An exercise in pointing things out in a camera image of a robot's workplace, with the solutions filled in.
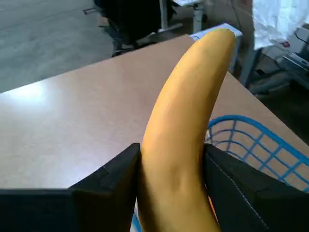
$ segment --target black holder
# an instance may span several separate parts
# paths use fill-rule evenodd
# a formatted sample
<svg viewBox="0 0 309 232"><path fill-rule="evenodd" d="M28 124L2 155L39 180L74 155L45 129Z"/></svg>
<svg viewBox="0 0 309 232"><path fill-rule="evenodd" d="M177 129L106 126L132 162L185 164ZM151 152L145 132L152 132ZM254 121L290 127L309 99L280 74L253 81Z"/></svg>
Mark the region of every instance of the black holder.
<svg viewBox="0 0 309 232"><path fill-rule="evenodd" d="M139 169L140 145L132 144L69 189L0 190L0 231L128 232ZM205 145L203 177L224 232L308 228L307 194L212 145Z"/></svg>

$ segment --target concrete floor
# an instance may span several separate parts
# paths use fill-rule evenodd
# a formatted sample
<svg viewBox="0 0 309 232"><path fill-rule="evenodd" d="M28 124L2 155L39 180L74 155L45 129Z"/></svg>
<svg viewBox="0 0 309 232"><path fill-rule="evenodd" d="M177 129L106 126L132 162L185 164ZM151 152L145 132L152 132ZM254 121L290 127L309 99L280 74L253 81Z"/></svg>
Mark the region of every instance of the concrete floor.
<svg viewBox="0 0 309 232"><path fill-rule="evenodd" d="M112 40L97 27L98 14L84 15L92 0L0 1L0 92L24 86L112 55ZM191 33L192 9L179 8L180 30L161 41Z"/></svg>

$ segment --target black chair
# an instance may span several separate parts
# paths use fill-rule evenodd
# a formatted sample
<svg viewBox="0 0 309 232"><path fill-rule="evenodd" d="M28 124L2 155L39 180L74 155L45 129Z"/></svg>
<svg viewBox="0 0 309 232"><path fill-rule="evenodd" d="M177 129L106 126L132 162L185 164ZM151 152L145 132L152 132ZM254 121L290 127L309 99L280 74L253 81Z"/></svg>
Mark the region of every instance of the black chair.
<svg viewBox="0 0 309 232"><path fill-rule="evenodd" d="M102 17L108 19L105 31L113 38L113 57L153 44L138 44L137 40L160 29L159 0L94 0L94 4ZM169 20L173 13L168 1Z"/></svg>

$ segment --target beige tabletop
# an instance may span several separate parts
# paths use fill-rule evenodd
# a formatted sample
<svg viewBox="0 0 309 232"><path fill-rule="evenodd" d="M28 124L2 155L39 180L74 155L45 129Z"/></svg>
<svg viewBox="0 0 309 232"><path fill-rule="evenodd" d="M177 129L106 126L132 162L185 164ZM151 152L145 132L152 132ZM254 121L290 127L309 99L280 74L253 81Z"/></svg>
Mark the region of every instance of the beige tabletop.
<svg viewBox="0 0 309 232"><path fill-rule="evenodd" d="M193 42L182 36L0 94L0 188L66 188L141 142L160 89ZM226 114L256 119L309 154L230 74L212 117Z"/></svg>

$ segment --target white plastic bag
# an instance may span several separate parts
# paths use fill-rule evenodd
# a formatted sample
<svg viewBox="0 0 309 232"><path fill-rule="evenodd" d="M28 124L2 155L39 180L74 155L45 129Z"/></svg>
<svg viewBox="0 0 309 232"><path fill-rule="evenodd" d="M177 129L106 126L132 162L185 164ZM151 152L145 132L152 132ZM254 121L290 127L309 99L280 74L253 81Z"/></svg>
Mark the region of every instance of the white plastic bag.
<svg viewBox="0 0 309 232"><path fill-rule="evenodd" d="M254 48L286 41L289 35L309 23L309 0L253 0Z"/></svg>

